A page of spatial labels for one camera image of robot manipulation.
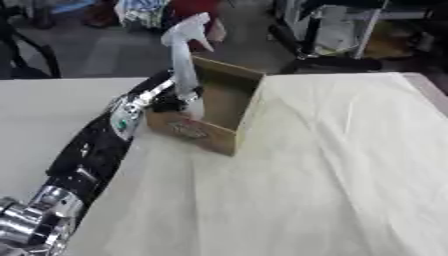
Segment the white spray bottle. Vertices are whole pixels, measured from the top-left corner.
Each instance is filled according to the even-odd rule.
[[[188,42],[192,39],[200,42],[207,50],[213,51],[205,37],[205,24],[210,21],[208,13],[201,13],[183,20],[162,36],[162,44],[171,46],[176,94],[188,103],[185,112],[199,120],[204,116],[204,102],[193,89],[199,86]]]

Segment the printed label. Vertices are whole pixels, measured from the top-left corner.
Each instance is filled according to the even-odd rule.
[[[168,126],[177,134],[183,135],[191,139],[203,139],[207,137],[207,133],[199,127],[189,125],[183,121],[169,122]]]

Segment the white tablecloth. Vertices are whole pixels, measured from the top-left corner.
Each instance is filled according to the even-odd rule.
[[[0,82],[0,195],[143,79]],[[448,121],[399,74],[274,76],[229,158],[138,131],[66,255],[448,255]]]

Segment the robotic hand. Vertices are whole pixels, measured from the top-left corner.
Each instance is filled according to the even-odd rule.
[[[50,168],[47,182],[28,204],[0,200],[0,256],[57,256],[114,177],[143,112],[180,111],[201,97],[175,94],[171,70],[142,82],[109,104],[79,132]]]

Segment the cardboard box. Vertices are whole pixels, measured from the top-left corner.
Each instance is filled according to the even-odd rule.
[[[199,57],[193,61],[204,86],[204,118],[196,121],[182,113],[148,111],[148,126],[203,148],[233,155],[238,148],[243,116],[264,74]]]

